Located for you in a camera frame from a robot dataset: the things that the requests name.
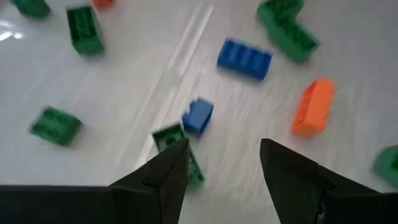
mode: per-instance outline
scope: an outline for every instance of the green lego brick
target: green lego brick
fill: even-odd
[[[104,51],[99,25],[90,6],[67,10],[72,45],[79,54],[94,55]]]
[[[291,19],[271,21],[268,33],[288,56],[298,62],[308,59],[319,46],[312,34]]]
[[[167,149],[168,147],[175,144],[181,139],[186,139],[184,130],[181,124],[175,124],[159,131],[152,133],[156,148],[159,152]],[[193,154],[192,148],[190,147],[189,153],[189,185],[197,185],[205,180],[198,162]]]
[[[50,8],[44,0],[11,0],[24,16],[33,19],[43,19],[50,14]]]
[[[30,132],[52,143],[67,146],[80,126],[81,122],[74,116],[47,107],[32,125]]]
[[[398,145],[388,147],[380,153],[374,171],[398,188]]]
[[[262,2],[257,9],[257,15],[268,26],[274,19],[294,19],[303,8],[302,0],[273,0]]]

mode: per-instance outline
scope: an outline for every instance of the lego brick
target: lego brick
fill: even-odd
[[[110,7],[116,0],[93,0],[93,5],[97,9],[103,9]]]
[[[159,131],[156,131],[152,133],[152,137],[159,152],[162,152],[168,147],[173,146],[176,142],[178,142],[178,140],[186,139],[181,124],[171,125]],[[195,155],[193,154],[191,147],[189,153],[188,180],[190,185],[197,185],[205,180],[205,176],[203,175],[199,167],[199,164],[195,158]]]
[[[271,54],[226,39],[217,60],[217,66],[245,73],[263,80],[271,63]]]
[[[95,13],[90,6],[67,10],[72,45],[79,54],[93,55],[104,51]]]
[[[193,100],[189,108],[190,111],[182,116],[182,124],[187,132],[200,136],[210,120],[214,104],[199,98]]]
[[[398,188],[398,145],[384,149],[374,163],[374,171]]]
[[[67,146],[80,126],[81,122],[74,116],[47,107],[32,125],[30,132],[44,140],[60,146]]]
[[[305,89],[293,122],[294,134],[312,137],[326,127],[334,88],[334,84],[326,78],[317,78]]]
[[[307,60],[319,46],[318,40],[312,34],[291,19],[270,21],[268,34],[271,40],[297,62]]]
[[[302,0],[273,0],[262,2],[257,9],[260,20],[268,26],[270,21],[278,19],[294,19],[303,8]]]
[[[19,13],[33,19],[43,19],[50,14],[50,8],[43,0],[11,0]]]

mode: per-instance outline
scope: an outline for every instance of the plastic block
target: plastic block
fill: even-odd
[[[159,131],[152,133],[156,148],[159,152],[173,146],[178,140],[186,139],[184,130],[181,124],[175,124]],[[199,164],[193,154],[192,148],[190,147],[189,153],[189,184],[196,185],[200,184],[205,180],[205,176],[201,172]]]
[[[210,120],[214,104],[199,98],[193,100],[189,108],[190,111],[182,116],[182,124],[187,132],[200,136]]]
[[[50,14],[50,8],[43,0],[11,0],[19,13],[33,19],[43,19]]]
[[[67,146],[78,132],[81,122],[74,116],[48,107],[32,125],[30,132],[60,146]]]
[[[95,6],[95,8],[97,9],[102,9],[102,8],[106,8],[109,7],[110,5],[112,5],[116,0],[93,0],[93,5]]]
[[[293,122],[294,134],[311,137],[326,127],[334,89],[331,81],[317,78],[304,90]]]
[[[226,39],[217,60],[217,66],[245,73],[263,80],[271,63],[271,54]]]
[[[297,62],[307,60],[319,46],[312,34],[291,19],[271,21],[268,33],[269,37]]]
[[[72,45],[79,54],[93,55],[104,47],[95,13],[90,6],[67,10]]]
[[[398,145],[384,149],[377,157],[374,171],[398,187]]]
[[[303,6],[304,2],[302,0],[273,0],[262,2],[257,9],[257,15],[261,21],[268,26],[268,23],[275,18],[294,19]]]

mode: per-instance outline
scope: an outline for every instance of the orange lego brick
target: orange lego brick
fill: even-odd
[[[335,85],[326,78],[317,78],[304,90],[293,121],[294,134],[309,138],[326,127],[334,91]]]
[[[94,4],[95,8],[102,9],[102,8],[110,6],[115,1],[116,0],[93,0],[93,4]]]

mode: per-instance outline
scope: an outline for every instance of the blue plastic block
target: blue plastic block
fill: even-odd
[[[217,66],[245,73],[263,80],[267,75],[272,55],[226,39],[218,56]]]
[[[187,132],[200,136],[210,120],[214,104],[199,98],[193,100],[189,108],[189,113],[182,116],[182,124]]]

